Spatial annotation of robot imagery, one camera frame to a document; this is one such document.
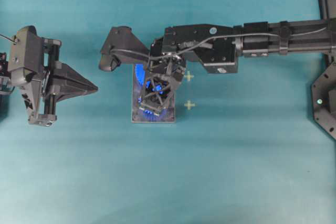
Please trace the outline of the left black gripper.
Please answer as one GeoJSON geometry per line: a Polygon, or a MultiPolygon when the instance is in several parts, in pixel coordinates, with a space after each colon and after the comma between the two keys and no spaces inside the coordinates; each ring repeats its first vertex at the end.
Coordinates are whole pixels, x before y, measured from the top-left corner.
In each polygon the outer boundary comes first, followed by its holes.
{"type": "Polygon", "coordinates": [[[43,54],[48,55],[48,62],[27,85],[27,114],[29,124],[51,126],[57,119],[56,102],[95,93],[98,87],[69,65],[58,61],[61,41],[44,38],[43,42],[43,54]],[[53,74],[57,79],[71,82],[51,86],[53,74]]]}

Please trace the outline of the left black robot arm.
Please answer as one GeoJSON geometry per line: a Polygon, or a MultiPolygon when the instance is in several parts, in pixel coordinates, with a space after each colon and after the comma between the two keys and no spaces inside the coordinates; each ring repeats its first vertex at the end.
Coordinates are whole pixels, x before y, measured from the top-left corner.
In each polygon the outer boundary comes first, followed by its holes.
{"type": "Polygon", "coordinates": [[[61,41],[45,39],[43,54],[48,55],[48,65],[39,73],[24,77],[23,84],[13,84],[19,76],[8,71],[6,54],[1,53],[1,95],[10,95],[17,87],[24,99],[28,123],[51,126],[56,120],[56,103],[98,91],[98,87],[67,64],[59,61],[61,41]]]}

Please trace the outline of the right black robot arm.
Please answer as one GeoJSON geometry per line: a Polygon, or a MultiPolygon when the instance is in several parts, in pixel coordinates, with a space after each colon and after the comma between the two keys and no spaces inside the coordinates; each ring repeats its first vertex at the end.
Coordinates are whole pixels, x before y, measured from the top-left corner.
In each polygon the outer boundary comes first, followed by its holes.
{"type": "Polygon", "coordinates": [[[139,109],[160,115],[179,88],[186,63],[199,62],[208,73],[236,73],[238,58],[277,53],[335,54],[335,19],[303,22],[209,24],[168,27],[150,50],[139,109]]]}

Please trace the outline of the right robot base frame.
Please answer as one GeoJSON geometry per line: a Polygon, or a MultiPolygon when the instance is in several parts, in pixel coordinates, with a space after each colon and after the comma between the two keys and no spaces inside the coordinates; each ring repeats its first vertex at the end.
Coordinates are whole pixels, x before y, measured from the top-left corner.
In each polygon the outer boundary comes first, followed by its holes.
{"type": "MultiPolygon", "coordinates": [[[[335,18],[335,0],[318,0],[320,16],[335,18]]],[[[314,121],[335,138],[335,39],[333,48],[322,53],[324,71],[311,86],[314,121]]]]}

